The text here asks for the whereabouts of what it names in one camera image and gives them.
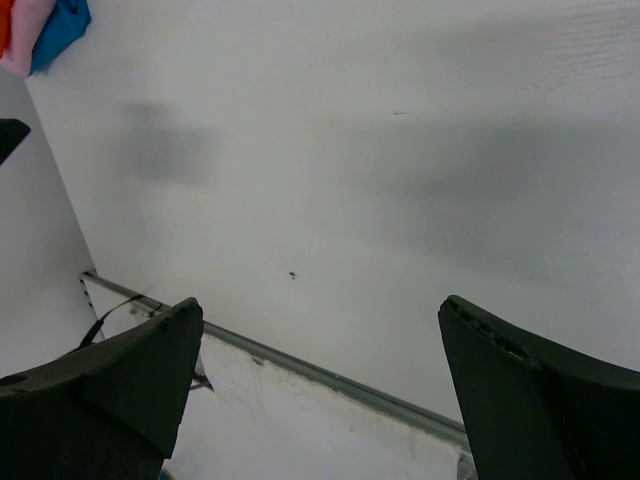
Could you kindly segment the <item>white front cover board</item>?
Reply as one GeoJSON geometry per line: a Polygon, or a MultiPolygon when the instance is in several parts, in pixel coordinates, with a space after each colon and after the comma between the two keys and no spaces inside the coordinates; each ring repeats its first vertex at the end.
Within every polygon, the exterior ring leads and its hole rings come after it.
{"type": "MultiPolygon", "coordinates": [[[[313,364],[283,346],[281,322],[250,326],[218,299],[197,293],[210,322],[313,364]]],[[[458,445],[319,383],[203,334],[166,479],[473,479],[458,445]]]]}

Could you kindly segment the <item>front aluminium frame rail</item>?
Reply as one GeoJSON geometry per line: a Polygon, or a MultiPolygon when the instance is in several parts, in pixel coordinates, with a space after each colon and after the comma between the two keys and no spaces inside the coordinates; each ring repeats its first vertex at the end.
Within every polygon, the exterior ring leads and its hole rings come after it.
{"type": "Polygon", "coordinates": [[[458,445],[466,454],[471,453],[465,428],[459,422],[278,351],[213,323],[204,323],[204,333],[243,350],[260,361],[270,362],[341,393],[367,407],[458,445]]]}

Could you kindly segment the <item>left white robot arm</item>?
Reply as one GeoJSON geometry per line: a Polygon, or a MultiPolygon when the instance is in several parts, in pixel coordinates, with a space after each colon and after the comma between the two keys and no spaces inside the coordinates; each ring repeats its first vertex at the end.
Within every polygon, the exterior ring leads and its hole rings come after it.
{"type": "Polygon", "coordinates": [[[0,165],[9,158],[30,132],[31,128],[19,119],[2,118],[0,120],[0,165]]]}

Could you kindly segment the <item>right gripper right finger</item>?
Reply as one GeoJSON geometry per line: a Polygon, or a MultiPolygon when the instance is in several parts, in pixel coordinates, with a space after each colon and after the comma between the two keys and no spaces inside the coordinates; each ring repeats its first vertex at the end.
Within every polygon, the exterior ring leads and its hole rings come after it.
{"type": "Polygon", "coordinates": [[[638,372],[459,296],[438,320],[479,478],[638,478],[638,372]]]}

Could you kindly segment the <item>orange t shirt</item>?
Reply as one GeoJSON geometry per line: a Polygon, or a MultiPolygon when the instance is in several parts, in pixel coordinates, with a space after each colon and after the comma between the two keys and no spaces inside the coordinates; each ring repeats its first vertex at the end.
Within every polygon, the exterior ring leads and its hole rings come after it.
{"type": "Polygon", "coordinates": [[[3,56],[10,46],[13,3],[13,0],[0,0],[0,56],[3,56]]]}

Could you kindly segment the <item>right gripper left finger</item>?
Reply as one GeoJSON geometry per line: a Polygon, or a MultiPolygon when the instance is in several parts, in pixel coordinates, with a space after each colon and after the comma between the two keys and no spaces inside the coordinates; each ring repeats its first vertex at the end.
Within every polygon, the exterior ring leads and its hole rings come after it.
{"type": "Polygon", "coordinates": [[[4,479],[156,479],[172,456],[203,335],[187,298],[1,380],[4,479]]]}

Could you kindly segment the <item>folded blue t shirt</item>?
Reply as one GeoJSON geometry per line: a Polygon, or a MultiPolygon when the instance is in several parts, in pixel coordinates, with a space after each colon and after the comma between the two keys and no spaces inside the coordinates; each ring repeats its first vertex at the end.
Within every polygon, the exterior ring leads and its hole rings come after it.
{"type": "Polygon", "coordinates": [[[32,49],[29,75],[45,70],[72,43],[83,37],[91,21],[86,0],[58,0],[32,49]]]}

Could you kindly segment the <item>folded pink t shirt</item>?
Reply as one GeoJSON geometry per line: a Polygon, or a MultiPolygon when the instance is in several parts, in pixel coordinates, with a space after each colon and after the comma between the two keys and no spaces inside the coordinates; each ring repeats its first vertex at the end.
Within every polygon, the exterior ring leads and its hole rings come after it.
{"type": "Polygon", "coordinates": [[[9,44],[1,56],[1,65],[8,71],[23,78],[29,76],[33,48],[55,4],[55,0],[11,2],[9,44]]]}

